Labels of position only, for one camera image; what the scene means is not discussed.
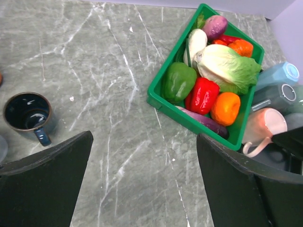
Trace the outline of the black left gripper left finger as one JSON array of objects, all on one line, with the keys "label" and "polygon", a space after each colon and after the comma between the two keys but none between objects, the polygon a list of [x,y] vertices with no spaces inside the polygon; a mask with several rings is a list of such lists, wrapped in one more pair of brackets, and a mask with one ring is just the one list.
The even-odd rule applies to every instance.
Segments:
[{"label": "black left gripper left finger", "polygon": [[90,131],[0,167],[2,227],[68,227],[93,143]]}]

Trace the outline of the dark blue glazed mug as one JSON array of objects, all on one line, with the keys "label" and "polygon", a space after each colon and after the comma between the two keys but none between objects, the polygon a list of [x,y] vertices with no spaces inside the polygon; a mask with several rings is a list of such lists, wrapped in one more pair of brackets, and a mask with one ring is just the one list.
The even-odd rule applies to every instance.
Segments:
[{"label": "dark blue glazed mug", "polygon": [[23,92],[11,97],[3,107],[6,124],[21,136],[38,140],[44,147],[51,145],[50,135],[56,119],[50,102],[41,94]]}]

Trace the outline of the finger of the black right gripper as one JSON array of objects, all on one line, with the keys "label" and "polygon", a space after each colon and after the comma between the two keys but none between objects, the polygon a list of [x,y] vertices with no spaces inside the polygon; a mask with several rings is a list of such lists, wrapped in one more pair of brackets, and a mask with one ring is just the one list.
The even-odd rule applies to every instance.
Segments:
[{"label": "finger of the black right gripper", "polygon": [[296,128],[287,132],[276,134],[272,142],[282,147],[287,153],[299,160],[303,160],[303,128]]}]

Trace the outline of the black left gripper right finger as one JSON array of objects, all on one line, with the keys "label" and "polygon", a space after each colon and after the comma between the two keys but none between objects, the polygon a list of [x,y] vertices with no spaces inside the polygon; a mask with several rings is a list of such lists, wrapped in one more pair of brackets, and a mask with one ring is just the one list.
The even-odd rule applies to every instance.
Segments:
[{"label": "black left gripper right finger", "polygon": [[303,225],[302,175],[221,148],[204,134],[196,148],[214,226]]}]

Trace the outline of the white ceramic mug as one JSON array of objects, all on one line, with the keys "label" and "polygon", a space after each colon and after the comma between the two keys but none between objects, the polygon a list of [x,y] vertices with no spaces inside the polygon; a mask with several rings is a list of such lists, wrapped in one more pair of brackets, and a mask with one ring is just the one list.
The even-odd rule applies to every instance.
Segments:
[{"label": "white ceramic mug", "polygon": [[8,143],[3,136],[0,135],[0,163],[3,162],[8,153]]}]

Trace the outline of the pink ceramic mug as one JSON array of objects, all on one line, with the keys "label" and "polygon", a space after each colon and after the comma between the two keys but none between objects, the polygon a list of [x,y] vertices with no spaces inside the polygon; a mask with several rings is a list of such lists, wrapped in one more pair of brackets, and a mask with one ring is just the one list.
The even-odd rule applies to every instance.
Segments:
[{"label": "pink ceramic mug", "polygon": [[252,158],[272,142],[274,135],[288,130],[284,116],[276,109],[263,108],[248,117],[242,139],[242,152]]}]

